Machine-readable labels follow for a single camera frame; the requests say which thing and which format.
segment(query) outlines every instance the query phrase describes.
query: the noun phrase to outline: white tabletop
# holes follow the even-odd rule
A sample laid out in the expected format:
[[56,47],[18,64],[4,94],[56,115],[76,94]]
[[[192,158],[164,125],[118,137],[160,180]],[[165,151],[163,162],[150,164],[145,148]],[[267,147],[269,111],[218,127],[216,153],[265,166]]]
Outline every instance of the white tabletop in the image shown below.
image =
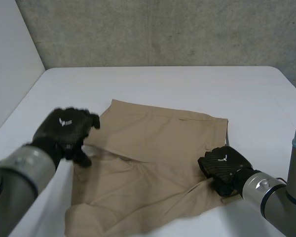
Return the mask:
[[[229,119],[231,146],[255,169],[287,178],[296,129],[296,89],[272,67],[58,68],[46,71],[0,129],[0,159],[31,141],[55,107],[101,114],[112,99]],[[54,179],[11,236],[64,236],[72,165]],[[243,200],[176,220],[146,237],[283,236]]]

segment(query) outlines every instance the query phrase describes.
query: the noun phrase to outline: khaki pants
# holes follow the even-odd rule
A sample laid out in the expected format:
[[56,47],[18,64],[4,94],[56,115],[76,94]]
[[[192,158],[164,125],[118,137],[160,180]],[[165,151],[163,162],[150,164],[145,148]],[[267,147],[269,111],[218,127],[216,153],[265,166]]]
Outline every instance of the khaki pants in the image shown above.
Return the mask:
[[101,149],[74,167],[67,237],[124,237],[223,205],[197,160],[224,146],[226,119],[113,100],[85,144]]

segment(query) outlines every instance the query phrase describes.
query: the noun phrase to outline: black glove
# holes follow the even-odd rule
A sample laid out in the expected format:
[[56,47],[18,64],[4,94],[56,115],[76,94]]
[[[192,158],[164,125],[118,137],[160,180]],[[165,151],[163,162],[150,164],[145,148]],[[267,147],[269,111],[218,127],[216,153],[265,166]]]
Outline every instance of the black glove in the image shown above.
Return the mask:
[[259,171],[253,170],[250,162],[229,146],[215,148],[198,159],[198,164],[207,178],[213,178],[213,188],[222,197],[230,196],[233,190],[242,195],[247,179]]
[[46,151],[56,166],[65,157],[87,167],[91,165],[91,160],[81,146],[91,127],[100,128],[98,115],[74,108],[55,109],[40,125],[30,145]]

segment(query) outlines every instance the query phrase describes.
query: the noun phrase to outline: cable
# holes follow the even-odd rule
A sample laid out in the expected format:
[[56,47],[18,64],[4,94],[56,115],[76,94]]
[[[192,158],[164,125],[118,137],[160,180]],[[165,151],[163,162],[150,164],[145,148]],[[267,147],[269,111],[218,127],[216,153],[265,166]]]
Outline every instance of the cable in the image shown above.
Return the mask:
[[285,184],[287,184],[287,182],[285,181],[285,179],[283,179],[283,178],[276,178],[276,179],[278,179],[278,180],[282,180]]

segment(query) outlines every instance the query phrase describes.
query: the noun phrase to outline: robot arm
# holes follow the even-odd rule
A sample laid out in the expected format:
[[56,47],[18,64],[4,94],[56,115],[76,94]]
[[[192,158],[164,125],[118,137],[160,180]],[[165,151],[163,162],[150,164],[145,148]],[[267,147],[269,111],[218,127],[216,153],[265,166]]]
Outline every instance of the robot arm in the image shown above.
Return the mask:
[[296,132],[287,184],[253,170],[231,147],[214,149],[199,159],[199,165],[207,177],[213,177],[219,195],[227,197],[236,190],[285,236],[296,237]]
[[56,109],[36,131],[33,142],[0,161],[0,237],[8,236],[54,176],[60,159],[82,167],[91,160],[81,150],[99,116],[85,110]]
[[9,235],[55,172],[48,153],[34,146],[20,147],[0,162],[0,237]]

